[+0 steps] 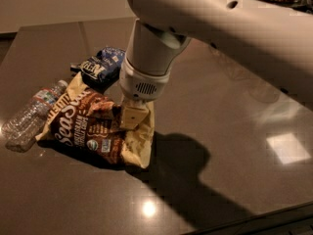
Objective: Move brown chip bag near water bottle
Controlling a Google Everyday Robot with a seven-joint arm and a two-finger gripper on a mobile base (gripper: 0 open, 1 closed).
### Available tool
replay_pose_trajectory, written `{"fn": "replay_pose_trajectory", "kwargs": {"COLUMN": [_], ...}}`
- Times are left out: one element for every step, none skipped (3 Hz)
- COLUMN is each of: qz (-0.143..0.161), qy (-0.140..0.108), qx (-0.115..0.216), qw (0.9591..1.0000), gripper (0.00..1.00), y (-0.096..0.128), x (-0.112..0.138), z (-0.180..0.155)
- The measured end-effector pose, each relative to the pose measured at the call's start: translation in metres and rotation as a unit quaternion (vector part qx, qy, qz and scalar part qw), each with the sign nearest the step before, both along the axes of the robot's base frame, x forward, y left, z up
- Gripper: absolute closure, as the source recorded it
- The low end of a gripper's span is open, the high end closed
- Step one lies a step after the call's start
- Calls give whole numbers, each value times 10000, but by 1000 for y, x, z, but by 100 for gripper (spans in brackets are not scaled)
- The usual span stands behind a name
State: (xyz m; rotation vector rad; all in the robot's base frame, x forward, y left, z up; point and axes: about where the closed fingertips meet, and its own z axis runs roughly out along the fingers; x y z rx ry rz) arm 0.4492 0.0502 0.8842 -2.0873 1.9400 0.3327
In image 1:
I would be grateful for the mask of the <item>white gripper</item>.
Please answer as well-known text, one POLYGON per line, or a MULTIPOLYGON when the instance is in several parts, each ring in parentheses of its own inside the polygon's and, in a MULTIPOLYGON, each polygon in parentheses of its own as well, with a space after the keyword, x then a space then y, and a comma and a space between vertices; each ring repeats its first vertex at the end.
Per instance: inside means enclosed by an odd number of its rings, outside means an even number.
POLYGON ((151 110, 147 102, 160 97, 168 80, 169 73, 162 76, 143 74, 124 59, 119 74, 119 84, 125 96, 121 102, 122 129, 134 130, 150 123, 151 110))

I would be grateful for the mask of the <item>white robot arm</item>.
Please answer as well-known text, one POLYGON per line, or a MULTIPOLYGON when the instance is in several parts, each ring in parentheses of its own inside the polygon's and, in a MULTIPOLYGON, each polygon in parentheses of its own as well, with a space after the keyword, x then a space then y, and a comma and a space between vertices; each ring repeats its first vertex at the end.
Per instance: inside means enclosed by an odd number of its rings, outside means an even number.
POLYGON ((127 0, 136 15, 120 86, 121 125, 135 128, 192 38, 217 49, 305 107, 313 104, 313 16, 257 0, 127 0))

